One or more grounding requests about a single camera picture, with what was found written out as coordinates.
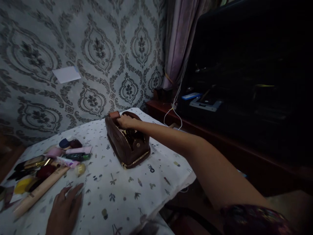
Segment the floral tablecloth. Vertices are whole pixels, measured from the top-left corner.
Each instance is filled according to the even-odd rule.
[[[143,121],[161,124],[138,108],[128,111],[136,113]],[[77,177],[70,169],[17,221],[14,221],[12,214],[15,206],[2,212],[0,234],[45,234],[55,195],[63,187],[81,182],[85,183],[83,202],[73,234],[137,232],[157,215],[166,202],[196,178],[184,157],[152,138],[150,156],[141,165],[124,170],[107,140],[104,119],[64,131],[30,146],[17,164],[42,154],[49,146],[58,144],[69,135],[77,137],[83,146],[93,147],[91,159],[84,162],[86,172]],[[8,187],[14,183],[14,180],[3,181],[1,185]]]

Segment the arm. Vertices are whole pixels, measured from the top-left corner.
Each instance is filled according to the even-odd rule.
[[[126,115],[117,121],[123,128],[141,131],[184,156],[215,209],[234,204],[270,207],[237,169],[203,138]]]

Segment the charging cable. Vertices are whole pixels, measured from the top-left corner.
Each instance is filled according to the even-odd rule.
[[[180,92],[180,88],[181,88],[181,86],[182,86],[183,78],[184,78],[185,71],[186,71],[186,67],[187,67],[187,62],[188,62],[188,61],[186,61],[185,65],[184,65],[184,71],[183,71],[182,77],[181,77],[181,79],[180,79],[180,85],[179,85],[179,88],[178,88],[177,93],[176,93],[176,95],[175,95],[175,98],[174,98],[174,101],[173,101],[173,104],[172,104],[172,108],[165,114],[164,120],[163,120],[164,125],[166,125],[166,124],[165,124],[165,117],[166,117],[166,115],[167,115],[171,110],[173,110],[174,113],[175,113],[175,114],[179,117],[179,119],[180,119],[181,125],[180,125],[180,128],[179,128],[178,130],[180,130],[181,127],[183,126],[183,120],[182,120],[182,119],[180,118],[180,116],[176,113],[176,111],[175,111],[175,109],[174,109],[174,105],[175,105],[175,103],[176,103],[176,101],[177,101],[177,99],[178,99],[178,95],[179,95],[179,92]]]

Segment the wall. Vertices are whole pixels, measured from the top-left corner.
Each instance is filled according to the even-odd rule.
[[[165,0],[0,0],[0,132],[34,144],[144,108],[164,68]],[[81,79],[60,84],[52,70]]]

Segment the makeup bag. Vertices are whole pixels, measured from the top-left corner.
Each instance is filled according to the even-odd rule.
[[[123,112],[132,118],[141,120],[132,112]],[[108,139],[113,151],[124,169],[130,169],[143,162],[150,155],[149,136],[134,129],[122,129],[117,119],[118,111],[109,113],[105,119]]]

